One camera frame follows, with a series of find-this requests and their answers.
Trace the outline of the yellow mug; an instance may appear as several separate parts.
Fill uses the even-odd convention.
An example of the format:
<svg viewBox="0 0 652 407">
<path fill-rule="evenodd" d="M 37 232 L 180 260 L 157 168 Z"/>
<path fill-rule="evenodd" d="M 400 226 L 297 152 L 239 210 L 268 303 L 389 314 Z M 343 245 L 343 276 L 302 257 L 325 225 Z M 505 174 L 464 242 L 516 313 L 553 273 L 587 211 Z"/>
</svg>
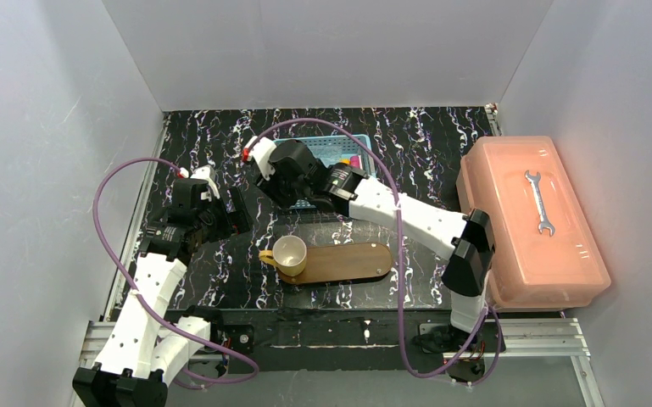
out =
<svg viewBox="0 0 652 407">
<path fill-rule="evenodd" d="M 296 236 L 280 237 L 272 249 L 261 250 L 259 261 L 271 265 L 283 275 L 293 277 L 304 271 L 307 259 L 307 246 Z"/>
</svg>

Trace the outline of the light blue plastic basket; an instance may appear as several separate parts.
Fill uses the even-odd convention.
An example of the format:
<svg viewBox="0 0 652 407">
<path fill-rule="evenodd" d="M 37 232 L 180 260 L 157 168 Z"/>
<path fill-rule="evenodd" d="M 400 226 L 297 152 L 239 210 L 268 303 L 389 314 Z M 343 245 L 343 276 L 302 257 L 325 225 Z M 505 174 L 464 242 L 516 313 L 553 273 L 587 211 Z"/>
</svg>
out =
<svg viewBox="0 0 652 407">
<path fill-rule="evenodd" d="M 371 138 L 366 134 L 354 134 L 362 144 L 371 149 Z M 320 159 L 325 166 L 340 162 L 342 159 L 350 159 L 356 157 L 359 161 L 360 168 L 365 171 L 369 176 L 376 176 L 376 164 L 374 160 L 361 148 L 355 141 L 344 135 L 330 135 L 330 136 L 317 136 L 317 137 L 295 137 L 305 144 L 311 153 Z M 315 206 L 310 204 L 305 199 L 299 199 L 288 210 L 297 209 L 315 209 Z"/>
</svg>

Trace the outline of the oval wooden tray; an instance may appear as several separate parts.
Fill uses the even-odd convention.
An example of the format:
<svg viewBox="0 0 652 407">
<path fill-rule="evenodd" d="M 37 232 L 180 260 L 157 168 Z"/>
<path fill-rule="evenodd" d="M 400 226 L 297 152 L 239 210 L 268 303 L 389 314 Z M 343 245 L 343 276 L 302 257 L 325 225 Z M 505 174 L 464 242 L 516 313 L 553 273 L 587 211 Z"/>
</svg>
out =
<svg viewBox="0 0 652 407">
<path fill-rule="evenodd" d="M 304 270 L 296 276 L 277 271 L 292 285 L 372 280 L 383 278 L 393 268 L 393 256 L 382 243 L 350 243 L 308 247 Z"/>
</svg>

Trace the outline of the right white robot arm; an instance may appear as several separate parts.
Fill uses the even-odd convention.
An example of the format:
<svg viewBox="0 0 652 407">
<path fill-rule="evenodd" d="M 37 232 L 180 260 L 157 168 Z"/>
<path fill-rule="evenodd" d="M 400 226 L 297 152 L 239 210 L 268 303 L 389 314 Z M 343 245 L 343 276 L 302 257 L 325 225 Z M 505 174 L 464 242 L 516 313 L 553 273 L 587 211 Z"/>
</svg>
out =
<svg viewBox="0 0 652 407">
<path fill-rule="evenodd" d="M 445 259 L 441 276 L 450 291 L 451 326 L 472 332 L 485 305 L 485 280 L 495 252 L 489 215 L 440 209 L 390 187 L 348 164 L 326 166 L 299 140 L 253 137 L 243 159 L 259 171 L 257 187 L 279 207 L 306 200 L 319 211 L 401 231 Z"/>
</svg>

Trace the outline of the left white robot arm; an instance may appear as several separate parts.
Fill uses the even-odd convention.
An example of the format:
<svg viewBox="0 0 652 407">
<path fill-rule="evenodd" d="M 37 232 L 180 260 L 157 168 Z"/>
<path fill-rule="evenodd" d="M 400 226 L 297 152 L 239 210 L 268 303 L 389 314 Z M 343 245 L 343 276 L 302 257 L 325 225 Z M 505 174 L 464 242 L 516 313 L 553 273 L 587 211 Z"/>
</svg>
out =
<svg viewBox="0 0 652 407">
<path fill-rule="evenodd" d="M 93 366 L 74 375 L 85 406 L 163 406 L 170 384 L 200 349 L 232 353 L 218 337 L 219 312 L 192 306 L 176 323 L 164 319 L 200 247 L 251 230 L 241 191 L 231 187 L 228 195 L 231 206 L 213 182 L 178 179 L 172 204 L 148 220 L 120 316 Z"/>
</svg>

